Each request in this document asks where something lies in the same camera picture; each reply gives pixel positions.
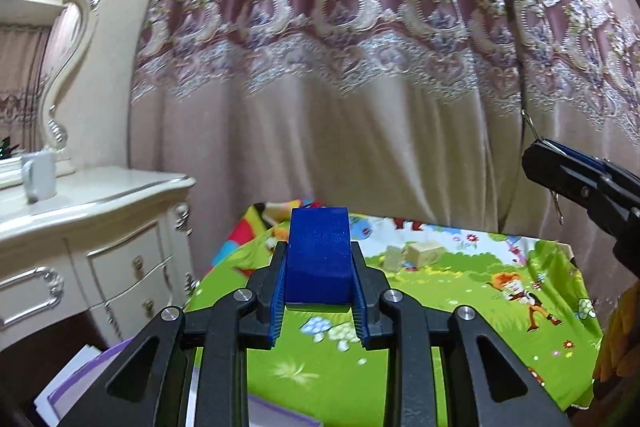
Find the right hand orange glove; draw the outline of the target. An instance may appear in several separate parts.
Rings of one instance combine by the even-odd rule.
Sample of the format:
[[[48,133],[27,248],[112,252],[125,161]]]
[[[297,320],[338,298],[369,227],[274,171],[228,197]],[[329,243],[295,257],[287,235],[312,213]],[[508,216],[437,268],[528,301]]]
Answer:
[[[608,318],[592,377],[605,383],[613,376],[629,377],[639,369],[639,282],[626,289]]]

